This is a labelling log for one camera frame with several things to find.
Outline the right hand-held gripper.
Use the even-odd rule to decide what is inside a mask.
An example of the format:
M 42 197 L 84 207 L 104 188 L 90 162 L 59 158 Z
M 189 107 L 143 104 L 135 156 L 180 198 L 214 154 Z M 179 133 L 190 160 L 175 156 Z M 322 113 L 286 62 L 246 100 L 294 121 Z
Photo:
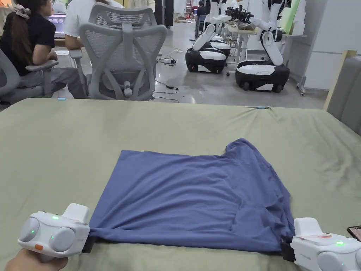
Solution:
M 322 232 L 315 218 L 296 218 L 295 236 L 281 240 L 281 255 L 305 271 L 360 271 L 361 242 Z

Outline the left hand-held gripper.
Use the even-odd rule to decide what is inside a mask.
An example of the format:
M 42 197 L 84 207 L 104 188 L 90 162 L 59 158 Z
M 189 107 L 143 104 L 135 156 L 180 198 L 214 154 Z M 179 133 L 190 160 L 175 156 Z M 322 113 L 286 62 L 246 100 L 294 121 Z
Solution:
M 22 226 L 18 244 L 41 262 L 81 254 L 90 233 L 89 208 L 71 203 L 62 215 L 38 211 Z

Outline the person's left hand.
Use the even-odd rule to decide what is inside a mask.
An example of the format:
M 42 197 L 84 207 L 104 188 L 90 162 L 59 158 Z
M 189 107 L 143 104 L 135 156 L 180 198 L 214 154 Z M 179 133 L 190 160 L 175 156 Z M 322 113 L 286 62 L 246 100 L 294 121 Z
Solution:
M 68 263 L 68 258 L 53 258 L 48 262 L 41 261 L 40 255 L 21 249 L 5 266 L 5 271 L 60 271 Z

